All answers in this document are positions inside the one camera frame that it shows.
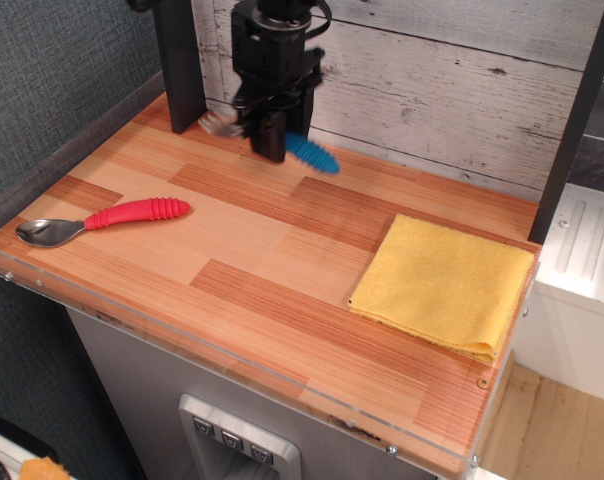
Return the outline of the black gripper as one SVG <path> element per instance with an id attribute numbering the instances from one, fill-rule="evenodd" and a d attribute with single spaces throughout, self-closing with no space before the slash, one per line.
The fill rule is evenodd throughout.
<path id="1" fill-rule="evenodd" d="M 286 124 L 304 136 L 310 128 L 324 51 L 306 42 L 325 32 L 311 27 L 314 7 L 325 4 L 238 2 L 231 11 L 232 65 L 241 79 L 233 99 L 238 135 L 272 162 L 285 159 Z"/>

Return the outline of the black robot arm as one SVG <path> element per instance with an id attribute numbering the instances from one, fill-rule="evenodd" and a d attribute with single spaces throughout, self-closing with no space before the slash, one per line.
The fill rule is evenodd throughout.
<path id="1" fill-rule="evenodd" d="M 240 1 L 231 11 L 233 99 L 241 135 L 253 151 L 282 162 L 288 133 L 306 137 L 324 51 L 308 49 L 318 1 Z"/>

